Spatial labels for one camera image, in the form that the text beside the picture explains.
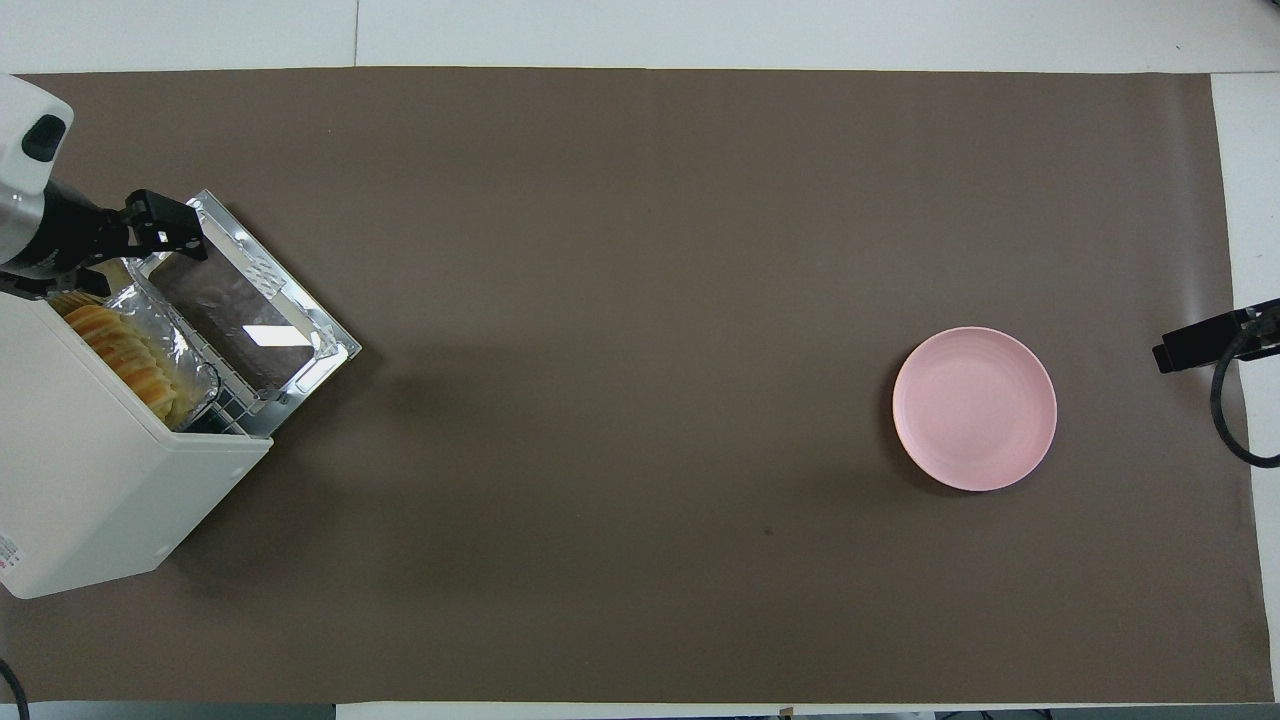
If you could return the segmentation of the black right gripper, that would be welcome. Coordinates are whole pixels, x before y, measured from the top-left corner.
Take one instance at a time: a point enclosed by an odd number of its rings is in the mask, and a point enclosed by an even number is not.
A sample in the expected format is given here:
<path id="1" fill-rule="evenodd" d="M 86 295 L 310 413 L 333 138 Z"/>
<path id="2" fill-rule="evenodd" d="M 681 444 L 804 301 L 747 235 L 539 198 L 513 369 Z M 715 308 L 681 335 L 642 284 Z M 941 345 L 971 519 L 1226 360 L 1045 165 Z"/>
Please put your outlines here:
<path id="1" fill-rule="evenodd" d="M 1160 374 L 1216 364 L 1242 331 L 1253 327 L 1240 359 L 1263 359 L 1279 354 L 1279 299 L 1222 313 L 1161 336 L 1152 347 Z"/>

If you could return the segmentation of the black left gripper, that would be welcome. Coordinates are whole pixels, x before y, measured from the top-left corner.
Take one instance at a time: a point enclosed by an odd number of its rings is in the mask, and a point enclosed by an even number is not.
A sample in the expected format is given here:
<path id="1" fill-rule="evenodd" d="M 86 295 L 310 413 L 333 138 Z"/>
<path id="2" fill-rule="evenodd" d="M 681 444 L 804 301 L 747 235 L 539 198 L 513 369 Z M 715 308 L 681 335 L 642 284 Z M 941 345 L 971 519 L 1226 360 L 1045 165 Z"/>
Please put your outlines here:
<path id="1" fill-rule="evenodd" d="M 129 229 L 133 233 L 129 242 Z M 125 223 L 115 210 L 100 208 L 59 182 L 44 190 L 44 213 L 35 228 L 19 232 L 17 249 L 3 259 L 1 290 L 18 299 L 49 299 L 83 292 L 96 299 L 111 293 L 110 282 L 95 265 L 118 258 L 177 252 L 196 263 L 206 260 L 206 237 L 197 211 L 151 190 L 125 199 Z"/>

